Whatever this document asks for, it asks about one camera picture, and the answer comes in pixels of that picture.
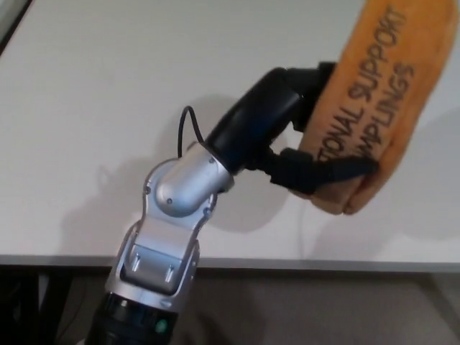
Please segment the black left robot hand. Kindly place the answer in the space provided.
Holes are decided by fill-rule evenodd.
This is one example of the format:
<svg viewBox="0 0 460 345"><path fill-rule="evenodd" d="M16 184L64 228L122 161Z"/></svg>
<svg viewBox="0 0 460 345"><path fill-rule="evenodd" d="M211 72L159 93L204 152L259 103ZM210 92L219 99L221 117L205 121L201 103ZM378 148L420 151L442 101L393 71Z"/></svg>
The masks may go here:
<svg viewBox="0 0 460 345"><path fill-rule="evenodd" d="M220 119L204 142L232 175L260 170L272 184L311 196L320 187L369 175L379 167L368 157L339 157L319 162L298 149L279 154L271 144L289 124L302 132L313 123L319 96L335 68L273 68L261 77Z"/></svg>

